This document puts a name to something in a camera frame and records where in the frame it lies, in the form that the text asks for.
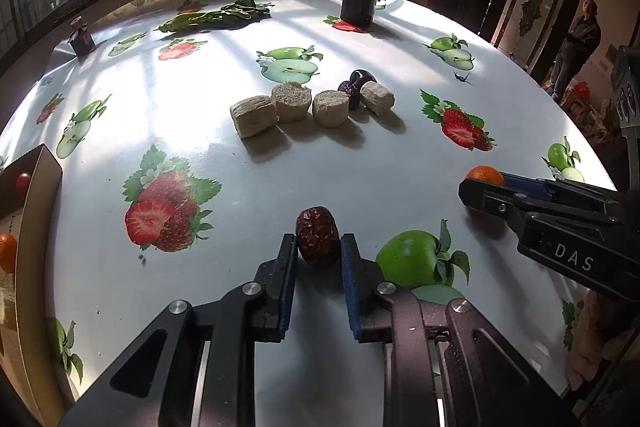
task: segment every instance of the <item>sliced bread chunk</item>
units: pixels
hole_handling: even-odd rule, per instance
[[[341,91],[319,92],[312,108],[314,121],[325,129],[340,127],[349,118],[349,97]]]
[[[360,94],[362,96],[362,103],[377,116],[382,116],[389,112],[389,110],[394,107],[394,103],[396,103],[394,94],[386,89],[385,86],[380,86],[380,84],[376,82],[367,82],[362,86]]]
[[[284,82],[271,89],[271,98],[279,123],[304,120],[311,105],[311,89],[297,82]]]
[[[264,94],[246,98],[229,108],[238,136],[248,138],[278,123],[271,97]]]

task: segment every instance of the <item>silver bolt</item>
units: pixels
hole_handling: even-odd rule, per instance
[[[454,299],[451,301],[451,307],[456,313],[466,313],[471,309],[471,304],[466,299]]]
[[[396,285],[388,281],[381,282],[376,287],[376,290],[378,290],[378,293],[380,295],[392,295],[393,293],[396,292],[396,289],[397,289]]]
[[[178,299],[177,301],[172,302],[167,306],[169,312],[174,315],[180,315],[183,311],[187,309],[187,302]]]
[[[262,286],[257,282],[248,282],[242,286],[242,293],[245,295],[256,295],[260,293],[260,290],[262,290]]]

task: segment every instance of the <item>orange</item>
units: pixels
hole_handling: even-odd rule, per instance
[[[15,272],[15,255],[18,242],[10,233],[0,233],[0,269],[5,273]]]
[[[482,182],[492,183],[494,185],[506,185],[502,174],[497,169],[490,167],[489,165],[479,165],[472,168],[465,176],[466,178],[473,178]]]

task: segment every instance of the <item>insect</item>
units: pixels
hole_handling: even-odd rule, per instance
[[[469,84],[469,86],[473,86],[473,84],[471,84],[471,82],[469,82],[468,78],[469,75],[471,73],[467,73],[465,76],[462,76],[461,74],[457,74],[455,71],[453,72],[454,76],[456,77],[456,80],[459,80],[460,82],[464,82],[465,84]]]

